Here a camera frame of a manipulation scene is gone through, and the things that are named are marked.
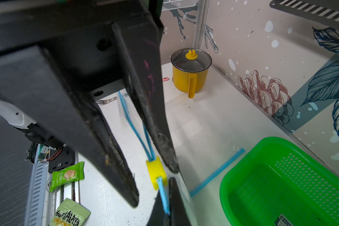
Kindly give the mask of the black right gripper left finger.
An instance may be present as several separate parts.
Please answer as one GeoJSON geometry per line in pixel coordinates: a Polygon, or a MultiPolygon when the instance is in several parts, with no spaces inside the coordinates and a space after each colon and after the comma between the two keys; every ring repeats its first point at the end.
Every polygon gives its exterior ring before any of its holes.
{"type": "Polygon", "coordinates": [[[158,192],[147,226],[169,226],[169,220],[170,217],[164,212],[161,195],[158,192]]]}

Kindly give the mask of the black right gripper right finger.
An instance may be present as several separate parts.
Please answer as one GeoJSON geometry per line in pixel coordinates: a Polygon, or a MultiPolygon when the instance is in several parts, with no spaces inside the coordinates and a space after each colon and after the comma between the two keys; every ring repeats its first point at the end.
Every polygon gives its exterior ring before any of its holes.
{"type": "Polygon", "coordinates": [[[174,177],[169,180],[169,209],[169,226],[191,226],[174,177]]]}

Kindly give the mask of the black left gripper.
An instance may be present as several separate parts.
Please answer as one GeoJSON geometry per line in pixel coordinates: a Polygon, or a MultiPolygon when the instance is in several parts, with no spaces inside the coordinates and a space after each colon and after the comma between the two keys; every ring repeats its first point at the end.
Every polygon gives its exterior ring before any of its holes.
{"type": "Polygon", "coordinates": [[[123,89],[112,25],[135,16],[160,22],[162,1],[0,1],[0,56],[49,51],[65,75],[94,96],[123,89]]]}

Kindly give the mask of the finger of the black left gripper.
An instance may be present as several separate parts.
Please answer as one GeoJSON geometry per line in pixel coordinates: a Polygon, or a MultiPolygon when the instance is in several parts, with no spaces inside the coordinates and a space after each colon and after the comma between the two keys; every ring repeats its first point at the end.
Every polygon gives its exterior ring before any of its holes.
{"type": "Polygon", "coordinates": [[[160,60],[159,28],[151,16],[114,22],[125,88],[164,164],[179,173],[167,123],[160,60]]]}
{"type": "Polygon", "coordinates": [[[82,154],[129,205],[138,206],[133,175],[101,110],[47,50],[34,46],[0,56],[0,100],[82,154]]]}

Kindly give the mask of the large clear zip-top bag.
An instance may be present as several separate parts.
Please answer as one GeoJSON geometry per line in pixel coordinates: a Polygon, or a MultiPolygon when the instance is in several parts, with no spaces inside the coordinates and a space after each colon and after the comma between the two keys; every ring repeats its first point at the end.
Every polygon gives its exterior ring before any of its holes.
{"type": "Polygon", "coordinates": [[[140,142],[143,151],[146,153],[146,166],[149,178],[154,190],[157,193],[160,192],[164,212],[167,215],[170,215],[169,179],[174,177],[179,187],[182,201],[184,203],[191,226],[197,226],[198,222],[194,204],[182,174],[180,172],[175,174],[166,169],[161,157],[155,153],[153,142],[149,136],[146,126],[142,122],[141,118],[134,113],[134,105],[131,103],[129,95],[121,91],[119,91],[118,94],[119,97],[117,100],[122,120],[129,125],[140,142]]]}

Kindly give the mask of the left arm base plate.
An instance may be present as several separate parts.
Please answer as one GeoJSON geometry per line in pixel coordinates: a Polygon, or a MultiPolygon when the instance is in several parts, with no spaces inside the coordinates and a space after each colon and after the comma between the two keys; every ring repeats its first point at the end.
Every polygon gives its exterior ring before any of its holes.
{"type": "Polygon", "coordinates": [[[61,153],[49,162],[48,173],[60,171],[72,165],[75,165],[75,151],[69,147],[63,147],[61,153]]]}

